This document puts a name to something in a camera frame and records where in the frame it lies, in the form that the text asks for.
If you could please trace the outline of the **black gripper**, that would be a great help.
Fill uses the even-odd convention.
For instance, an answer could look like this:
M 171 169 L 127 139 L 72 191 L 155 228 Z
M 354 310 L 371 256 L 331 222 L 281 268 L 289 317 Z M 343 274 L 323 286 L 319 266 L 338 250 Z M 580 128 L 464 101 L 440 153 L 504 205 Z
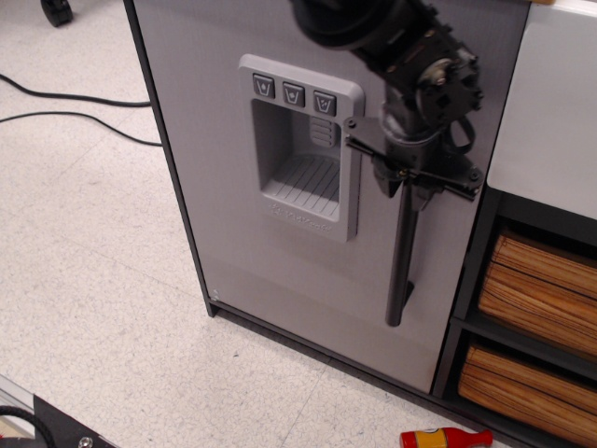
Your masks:
M 405 133 L 392 116 L 383 119 L 352 117 L 344 121 L 348 147 L 370 156 L 382 193 L 392 199 L 400 186 L 411 182 L 410 209 L 417 217 L 435 195 L 448 190 L 473 200 L 483 183 L 483 172 L 468 157 L 475 132 L 468 119 L 459 119 L 468 143 L 457 146 L 451 127 Z

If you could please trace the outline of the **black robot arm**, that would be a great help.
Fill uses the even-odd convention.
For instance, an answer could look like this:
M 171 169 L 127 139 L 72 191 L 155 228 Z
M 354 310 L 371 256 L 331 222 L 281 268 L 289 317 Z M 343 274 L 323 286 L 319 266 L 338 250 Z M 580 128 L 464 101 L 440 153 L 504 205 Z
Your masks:
M 344 121 L 346 144 L 371 157 L 383 193 L 401 192 L 414 218 L 437 192 L 475 198 L 481 173 L 467 158 L 479 110 L 479 58 L 422 1 L 295 1 L 298 28 L 321 47 L 351 52 L 383 80 L 375 119 Z

